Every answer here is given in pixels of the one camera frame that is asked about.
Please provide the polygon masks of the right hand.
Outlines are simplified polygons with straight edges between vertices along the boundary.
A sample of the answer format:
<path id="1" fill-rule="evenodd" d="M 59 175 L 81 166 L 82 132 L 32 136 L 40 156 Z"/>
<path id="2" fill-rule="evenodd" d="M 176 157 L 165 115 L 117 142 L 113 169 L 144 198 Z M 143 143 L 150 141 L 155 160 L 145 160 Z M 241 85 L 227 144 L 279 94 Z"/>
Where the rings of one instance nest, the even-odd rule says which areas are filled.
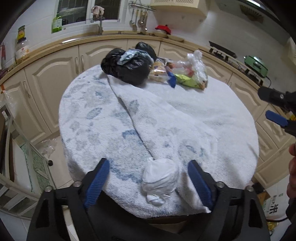
<path id="1" fill-rule="evenodd" d="M 292 144 L 289 148 L 289 153 L 292 155 L 292 159 L 289 162 L 289 183 L 287 186 L 287 195 L 289 198 L 296 197 L 296 153 L 295 144 Z"/>

